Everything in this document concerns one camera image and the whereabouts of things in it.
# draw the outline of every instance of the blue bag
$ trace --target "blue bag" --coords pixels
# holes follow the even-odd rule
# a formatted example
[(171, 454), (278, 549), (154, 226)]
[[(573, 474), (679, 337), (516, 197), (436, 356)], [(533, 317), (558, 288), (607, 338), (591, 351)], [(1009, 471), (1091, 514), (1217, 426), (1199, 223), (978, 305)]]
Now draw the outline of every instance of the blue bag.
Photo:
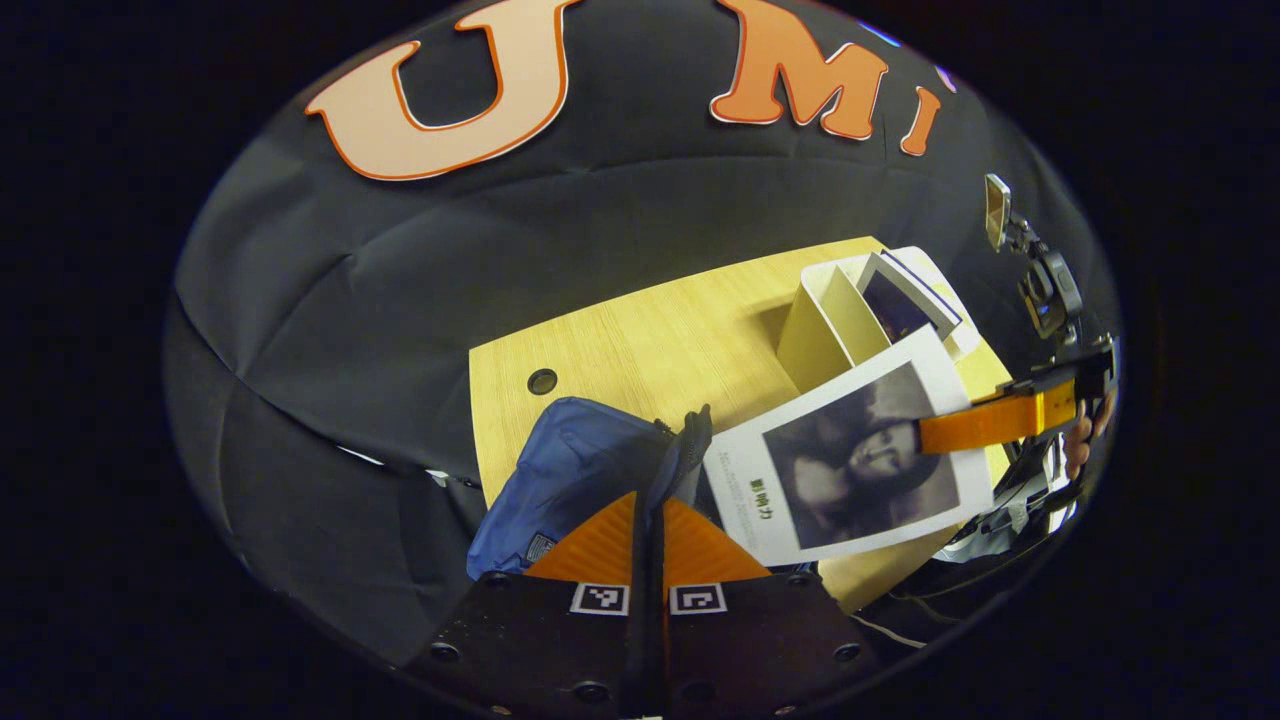
[(698, 470), (710, 442), (710, 411), (690, 413), (676, 436), (599, 402), (562, 397), (534, 424), (516, 471), (480, 523), (467, 552), (472, 580), (489, 571), (524, 573), (575, 528), (628, 492), (657, 506), (666, 497), (694, 505)]

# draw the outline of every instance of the human hand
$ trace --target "human hand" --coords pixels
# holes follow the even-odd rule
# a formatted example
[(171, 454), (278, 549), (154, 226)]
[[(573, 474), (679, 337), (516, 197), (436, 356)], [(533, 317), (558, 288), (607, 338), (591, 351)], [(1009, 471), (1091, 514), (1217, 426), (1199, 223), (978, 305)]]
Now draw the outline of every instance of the human hand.
[(1112, 388), (1107, 393), (1106, 398), (1102, 401), (1102, 411), (1098, 413), (1098, 420), (1094, 423), (1088, 414), (1085, 414), (1084, 401), (1076, 411), (1076, 418), (1079, 420), (1075, 427), (1066, 433), (1065, 438), (1065, 454), (1066, 454), (1066, 477), (1075, 479), (1080, 474), (1080, 468), (1084, 466), (1089, 460), (1089, 441), (1096, 439), (1107, 430), (1107, 425), (1111, 423), (1111, 414), (1116, 407), (1116, 391)]

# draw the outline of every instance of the orange letter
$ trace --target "orange letter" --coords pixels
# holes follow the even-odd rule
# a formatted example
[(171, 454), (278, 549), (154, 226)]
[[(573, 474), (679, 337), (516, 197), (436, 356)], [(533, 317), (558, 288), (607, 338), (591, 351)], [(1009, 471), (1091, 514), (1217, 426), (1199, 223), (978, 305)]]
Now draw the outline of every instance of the orange letter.
[(503, 0), (458, 20), (454, 29), (484, 28), (498, 76), (498, 96), (479, 115), (429, 127), (413, 118), (399, 65), (417, 41), (351, 70), (307, 105), (319, 113), (342, 159), (357, 173), (384, 181), (439, 176), (497, 158), (545, 128), (564, 104), (568, 69), (561, 15), (580, 0)]
[(915, 96), (920, 99), (915, 106), (915, 122), (911, 123), (910, 132), (902, 137), (902, 152), (919, 158), (924, 155), (925, 141), (929, 140), (929, 131), (933, 129), (933, 118), (938, 115), (938, 96), (920, 86), (915, 87)]
[(800, 18), (762, 0), (719, 0), (737, 13), (739, 50), (733, 87), (712, 100), (712, 115), (730, 123), (769, 124), (782, 117), (773, 99), (778, 73), (791, 101), (791, 117), (801, 126), (827, 106), (822, 128), (832, 135), (867, 140), (881, 77), (888, 65), (870, 50), (845, 44), (829, 59)]

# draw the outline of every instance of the wooden table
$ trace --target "wooden table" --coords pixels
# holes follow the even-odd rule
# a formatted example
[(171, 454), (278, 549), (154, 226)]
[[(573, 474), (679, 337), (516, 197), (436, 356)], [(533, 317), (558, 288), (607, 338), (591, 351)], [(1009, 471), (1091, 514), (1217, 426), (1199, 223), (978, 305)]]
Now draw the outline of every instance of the wooden table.
[[(808, 265), (882, 250), (861, 237), (758, 258), (584, 307), (471, 350), (471, 416), (485, 502), (498, 497), (534, 423), (552, 401), (576, 396), (677, 430), (704, 402), (716, 430), (799, 396), (774, 354), (782, 323)], [(950, 288), (938, 288), (956, 300)], [(536, 396), (529, 377), (558, 375)], [(956, 369), (970, 398), (1010, 379), (983, 341)], [(1009, 466), (987, 448), (992, 483)], [(819, 562), (824, 585), (854, 611), (876, 600), (942, 548), (955, 529), (872, 552)]]

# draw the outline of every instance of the letter m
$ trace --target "letter m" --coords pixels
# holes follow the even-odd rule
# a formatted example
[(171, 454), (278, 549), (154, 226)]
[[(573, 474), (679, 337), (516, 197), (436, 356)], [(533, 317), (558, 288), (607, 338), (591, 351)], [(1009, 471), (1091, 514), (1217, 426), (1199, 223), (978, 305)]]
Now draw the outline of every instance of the letter m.
[(771, 124), (785, 108), (774, 100), (781, 74), (791, 117), (809, 124), (822, 115), (822, 128), (832, 135), (867, 140), (884, 60), (865, 47), (845, 44), (823, 59), (813, 36), (794, 14), (763, 0), (718, 0), (737, 13), (739, 51), (733, 87), (712, 100), (712, 115), (728, 123)]

